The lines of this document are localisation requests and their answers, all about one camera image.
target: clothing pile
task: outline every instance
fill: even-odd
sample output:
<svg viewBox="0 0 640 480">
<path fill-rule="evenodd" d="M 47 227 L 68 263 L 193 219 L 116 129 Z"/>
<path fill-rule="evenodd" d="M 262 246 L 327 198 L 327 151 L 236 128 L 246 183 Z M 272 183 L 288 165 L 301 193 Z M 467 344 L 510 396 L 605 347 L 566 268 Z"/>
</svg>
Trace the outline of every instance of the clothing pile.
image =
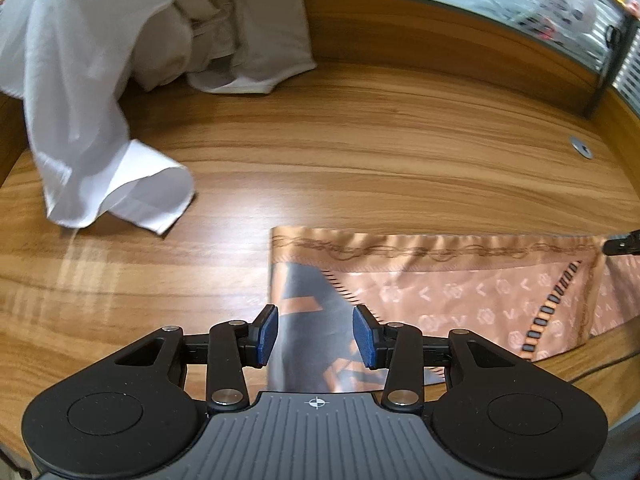
<svg viewBox="0 0 640 480">
<path fill-rule="evenodd" d="M 212 93 L 268 93 L 315 67 L 302 0 L 6 0 L 0 89 L 24 100 L 47 217 L 111 213 L 158 234 L 193 195 L 189 171 L 129 139 L 116 99 L 187 73 Z"/>
</svg>

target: metal screw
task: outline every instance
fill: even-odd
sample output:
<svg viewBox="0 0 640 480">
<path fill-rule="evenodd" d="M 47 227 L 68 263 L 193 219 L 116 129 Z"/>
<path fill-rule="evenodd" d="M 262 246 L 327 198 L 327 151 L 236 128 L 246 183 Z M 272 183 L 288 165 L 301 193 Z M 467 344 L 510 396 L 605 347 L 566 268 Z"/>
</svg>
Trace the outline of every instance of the metal screw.
<svg viewBox="0 0 640 480">
<path fill-rule="evenodd" d="M 394 390 L 387 396 L 387 400 L 396 406 L 411 406 L 418 399 L 418 394 L 411 390 Z"/>
<path fill-rule="evenodd" d="M 211 394 L 211 400 L 222 406 L 231 406 L 242 400 L 242 394 L 233 388 L 222 388 Z"/>
<path fill-rule="evenodd" d="M 584 142 L 582 142 L 580 139 L 577 139 L 576 137 L 571 136 L 569 138 L 569 141 L 571 142 L 571 145 L 575 148 L 575 150 L 578 153 L 580 153 L 584 158 L 588 158 L 589 160 L 593 158 L 593 153 L 591 153 L 591 150 L 587 148 L 587 145 Z"/>
</svg>

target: black cable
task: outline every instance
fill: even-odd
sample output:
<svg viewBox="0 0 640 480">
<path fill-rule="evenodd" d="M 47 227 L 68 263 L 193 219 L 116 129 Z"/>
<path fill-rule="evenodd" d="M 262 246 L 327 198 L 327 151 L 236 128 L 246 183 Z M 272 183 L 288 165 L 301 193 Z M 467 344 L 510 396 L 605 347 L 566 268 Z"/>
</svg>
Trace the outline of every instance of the black cable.
<svg viewBox="0 0 640 480">
<path fill-rule="evenodd" d="M 610 361 L 609 363 L 604 363 L 603 365 L 600 366 L 596 366 L 595 368 L 592 368 L 591 370 L 588 370 L 584 373 L 581 373 L 580 375 L 578 375 L 577 377 L 574 377 L 573 379 L 567 381 L 569 384 L 574 384 L 577 383 L 577 381 L 585 378 L 585 377 L 589 377 L 591 374 L 594 374 L 596 372 L 599 372 L 601 370 L 606 370 L 606 368 L 615 366 L 617 364 L 620 364 L 624 361 L 627 361 L 633 357 L 636 357 L 637 355 L 640 355 L 640 349 L 635 350 L 633 352 L 631 352 L 631 354 L 625 355 L 624 357 L 618 358 L 618 359 L 614 359 L 613 361 Z"/>
</svg>

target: wooden table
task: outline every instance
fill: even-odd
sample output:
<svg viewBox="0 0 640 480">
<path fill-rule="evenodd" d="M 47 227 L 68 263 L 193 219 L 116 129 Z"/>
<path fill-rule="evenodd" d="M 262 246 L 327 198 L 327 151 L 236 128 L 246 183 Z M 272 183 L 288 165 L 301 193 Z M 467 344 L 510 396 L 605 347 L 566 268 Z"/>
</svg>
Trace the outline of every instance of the wooden table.
<svg viewBox="0 0 640 480">
<path fill-rule="evenodd" d="M 276 225 L 602 234 L 640 219 L 589 123 L 468 80 L 322 64 L 269 96 L 176 82 L 131 88 L 122 103 L 132 135 L 186 164 L 198 195 L 165 238 L 108 215 L 75 234 L 47 221 L 32 158 L 20 157 L 0 189 L 0 442 L 24 456 L 20 418 L 44 388 L 159 326 L 251 319 Z M 639 346 L 635 320 L 542 365 L 572 379 Z M 577 384 L 614 421 L 640 400 L 640 357 Z M 202 398 L 201 370 L 188 391 Z"/>
</svg>

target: beige cloth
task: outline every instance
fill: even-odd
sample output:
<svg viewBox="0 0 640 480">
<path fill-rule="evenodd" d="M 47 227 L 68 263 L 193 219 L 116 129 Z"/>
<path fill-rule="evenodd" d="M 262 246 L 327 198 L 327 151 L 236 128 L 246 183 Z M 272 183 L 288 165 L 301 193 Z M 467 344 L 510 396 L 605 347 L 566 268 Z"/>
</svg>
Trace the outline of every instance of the beige cloth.
<svg viewBox="0 0 640 480">
<path fill-rule="evenodd" d="M 188 73 L 210 93 L 268 93 L 315 68 L 303 0 L 175 0 L 145 25 L 132 60 L 145 90 Z"/>
</svg>

